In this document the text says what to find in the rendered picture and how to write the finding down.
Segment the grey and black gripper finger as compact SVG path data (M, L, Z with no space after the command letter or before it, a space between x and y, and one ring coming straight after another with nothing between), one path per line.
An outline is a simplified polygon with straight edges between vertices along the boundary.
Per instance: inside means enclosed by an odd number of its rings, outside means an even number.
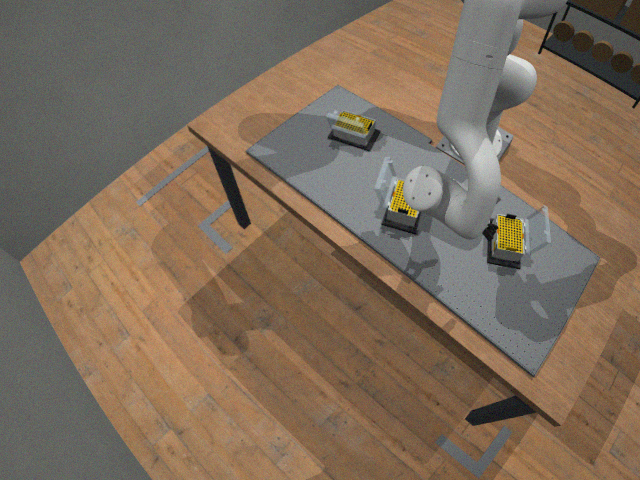
M495 230L494 230L495 229ZM486 237L486 239L490 242L492 239L494 239L494 234L496 233L496 230L498 229L497 225L494 224L488 224L488 227L485 228L485 230L482 232L482 234Z

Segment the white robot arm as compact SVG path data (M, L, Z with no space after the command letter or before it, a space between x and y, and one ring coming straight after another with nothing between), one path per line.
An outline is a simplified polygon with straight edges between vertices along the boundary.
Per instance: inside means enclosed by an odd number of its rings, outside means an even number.
M420 166L407 175L403 197L410 208L471 240L482 234L501 201L497 156L502 138L497 128L502 112L526 101L537 83L533 65L510 55L519 42L523 19L552 15L568 0L461 1L437 126L462 159L468 179L461 184L430 166Z

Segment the black holder plate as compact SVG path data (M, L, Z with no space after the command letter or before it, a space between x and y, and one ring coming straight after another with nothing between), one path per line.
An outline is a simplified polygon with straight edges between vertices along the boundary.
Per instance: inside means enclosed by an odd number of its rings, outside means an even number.
M386 209L386 212L385 212L385 215L384 215L384 218L383 218L383 221L382 221L382 225L387 226L387 227L391 227L391 228L394 228L394 229L397 229L397 230L401 230L401 231L404 231L404 232L408 232L408 233L411 233L411 234L416 234L416 230L417 230L417 226L418 226L418 222L419 222L419 219L420 219L421 212L419 212L418 217L417 217L416 222L415 222L415 225L413 227L413 226L410 226L410 225L407 226L407 225L404 225L404 224L393 222L393 221L387 219L388 208Z
M344 144L347 144L347 145L351 145L351 146L354 146L354 147L357 147L357 148L360 148L360 149L363 149L363 150L366 150L366 151L369 151L369 152L370 152L370 150L371 150L371 148L373 147L373 145L374 145L374 143L375 143L375 141L376 141L377 137L379 136L379 134L380 134L380 130L375 129L375 131L374 131L374 133L373 133L372 137L370 138L370 140L369 140L369 142L367 143L367 145L366 145L366 146L361 145L361 144L359 145L359 144L356 144L356 143L353 143L353 142L350 142L350 141L347 141L347 140L340 139L339 137L333 136L333 129L332 129L332 131L330 132L330 134L328 135L328 138L329 138L329 139L332 139L332 140L335 140L335 141L338 141L338 142L341 142L341 143L344 143Z
M493 218L490 219L490 223L492 224L493 222ZM500 266L505 266L505 267L510 267L510 268L516 268L516 269L520 269L521 268L521 261L519 260L517 261L509 261L509 260L504 260L504 259L498 259L496 257L492 257L492 240L489 242L488 241L488 261L487 263L489 264L494 264L494 265L500 265Z

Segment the yellow perforated tip rack plate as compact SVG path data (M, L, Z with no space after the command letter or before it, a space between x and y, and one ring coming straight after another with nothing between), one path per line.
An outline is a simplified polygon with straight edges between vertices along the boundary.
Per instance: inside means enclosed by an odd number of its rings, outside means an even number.
M410 208L403 197L403 181L398 181L390 208L393 211L416 217L417 211Z
M511 214L498 216L498 248L523 253L522 222L516 217Z
M342 113L340 113L340 115L339 115L339 116L341 116L341 117L342 117L342 116L344 116L344 117L348 117L348 118L349 118L349 119L351 119L351 120L355 120L355 119L356 119L356 117L359 117L359 116L352 115L352 114L345 113L345 112L343 112L343 114L342 114ZM374 122L373 122L372 120L365 119L365 118L362 118L362 117L359 117L359 118L360 118L360 119L359 119L359 122L364 123L365 132L366 132L366 134L367 134L367 133L368 133L368 131L370 130L370 128L371 128L371 126L372 126L372 124L373 124ZM369 125L369 124L370 124L370 125ZM368 126L369 126L369 127L368 127Z

